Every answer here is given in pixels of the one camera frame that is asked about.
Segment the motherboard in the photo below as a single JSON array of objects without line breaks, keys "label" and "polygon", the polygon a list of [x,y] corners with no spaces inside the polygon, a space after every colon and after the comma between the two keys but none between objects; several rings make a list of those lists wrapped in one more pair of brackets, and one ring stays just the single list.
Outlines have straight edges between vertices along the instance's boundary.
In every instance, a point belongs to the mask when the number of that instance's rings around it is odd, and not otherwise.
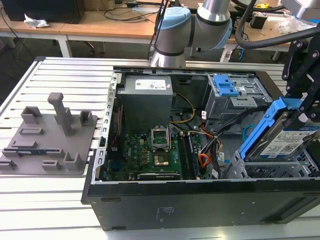
[{"label": "motherboard", "polygon": [[[168,146],[168,149],[155,146]],[[122,155],[106,162],[103,178],[107,181],[152,181],[207,179],[200,172],[198,151],[200,136],[159,131],[148,134],[126,134]]]}]

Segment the sticker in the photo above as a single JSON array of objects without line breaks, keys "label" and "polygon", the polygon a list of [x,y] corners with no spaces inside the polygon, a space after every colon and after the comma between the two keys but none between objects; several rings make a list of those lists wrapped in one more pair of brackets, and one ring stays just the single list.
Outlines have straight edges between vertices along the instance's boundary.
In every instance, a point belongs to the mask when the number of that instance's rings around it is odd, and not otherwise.
[{"label": "sticker", "polygon": [[293,153],[301,144],[312,138],[317,126],[304,126],[299,130],[283,129],[260,153],[267,158],[280,158]]},{"label": "sticker", "polygon": [[32,154],[30,151],[16,151],[17,154]]},{"label": "sticker", "polygon": [[213,168],[212,169],[212,175],[216,178],[219,179],[219,173]]},{"label": "sticker", "polygon": [[235,90],[237,90],[237,91],[246,91],[246,89],[243,86],[235,87]]},{"label": "sticker", "polygon": [[137,79],[135,80],[136,90],[166,90],[166,80]]},{"label": "sticker", "polygon": [[207,119],[207,112],[206,111],[202,111],[201,112],[201,118],[206,120]]},{"label": "sticker", "polygon": [[225,161],[225,153],[224,152],[219,152],[219,155],[217,156],[217,159],[219,161],[224,162]]},{"label": "sticker", "polygon": [[174,206],[169,207],[159,207],[156,210],[155,220],[157,222],[163,223],[167,218],[169,218],[175,212]]}]

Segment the aluminum extrusion table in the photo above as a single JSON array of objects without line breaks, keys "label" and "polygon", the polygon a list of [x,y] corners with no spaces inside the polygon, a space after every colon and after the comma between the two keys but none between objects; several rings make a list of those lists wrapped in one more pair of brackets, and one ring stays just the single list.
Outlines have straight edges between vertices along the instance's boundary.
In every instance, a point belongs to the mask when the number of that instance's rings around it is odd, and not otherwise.
[{"label": "aluminum extrusion table", "polygon": [[[48,95],[61,92],[65,107],[72,113],[89,109],[100,118],[91,143],[92,155],[98,144],[95,137],[99,134],[113,66],[147,65],[146,60],[99,58],[46,57],[35,61],[0,107],[0,149],[7,146],[20,126],[25,106],[38,106],[42,113],[53,114]],[[283,65],[279,64],[187,62],[187,66],[267,71],[285,90],[286,83],[281,80]],[[320,206],[286,225],[104,232],[91,206],[80,202],[86,172],[68,177],[0,175],[0,239],[320,239]]]}]

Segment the gray floor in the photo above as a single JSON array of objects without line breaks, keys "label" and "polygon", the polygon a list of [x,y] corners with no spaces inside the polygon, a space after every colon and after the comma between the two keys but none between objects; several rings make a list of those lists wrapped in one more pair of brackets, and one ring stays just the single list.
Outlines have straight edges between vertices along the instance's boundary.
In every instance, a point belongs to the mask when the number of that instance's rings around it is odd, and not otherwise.
[{"label": "gray floor", "polygon": [[[52,40],[46,39],[21,39],[25,41],[25,46],[29,49],[33,56],[61,57],[59,45],[53,44]],[[20,78],[24,75],[28,67],[33,61],[33,57],[22,46],[21,42],[15,39],[15,49],[4,47],[0,51],[0,104],[6,99],[11,90],[15,87]],[[71,50],[75,58],[117,58],[117,59],[146,59],[148,45],[133,43],[116,43],[106,42],[106,52],[101,53],[102,43],[91,42],[95,47],[95,56],[89,56],[90,48],[81,41],[71,41]],[[220,60],[222,50],[202,50],[197,52],[195,57],[190,57],[190,49],[185,51],[186,59],[191,61],[209,61],[218,62]],[[271,64],[273,52],[260,50],[245,50],[242,60],[239,60],[241,51],[236,50],[231,62],[243,63],[261,63]],[[281,57],[279,63],[286,60],[285,54]]]}]

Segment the green circuit board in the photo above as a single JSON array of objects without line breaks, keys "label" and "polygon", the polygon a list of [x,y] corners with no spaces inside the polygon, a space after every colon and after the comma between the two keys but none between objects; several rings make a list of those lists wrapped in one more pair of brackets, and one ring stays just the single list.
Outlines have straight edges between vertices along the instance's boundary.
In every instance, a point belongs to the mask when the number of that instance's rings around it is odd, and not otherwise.
[{"label": "green circuit board", "polygon": [[[154,135],[154,144],[167,143],[165,132],[159,132]],[[198,154],[201,149],[201,141],[198,135],[192,136],[194,152]],[[128,181],[131,174],[139,173],[172,173],[180,174],[182,180],[182,169],[178,149],[177,134],[170,135],[170,149],[167,153],[167,159],[157,158],[157,151],[152,150],[152,138],[149,134],[126,134],[121,159],[113,159],[108,167],[109,181]],[[200,176],[200,179],[206,179],[207,174]]]}]

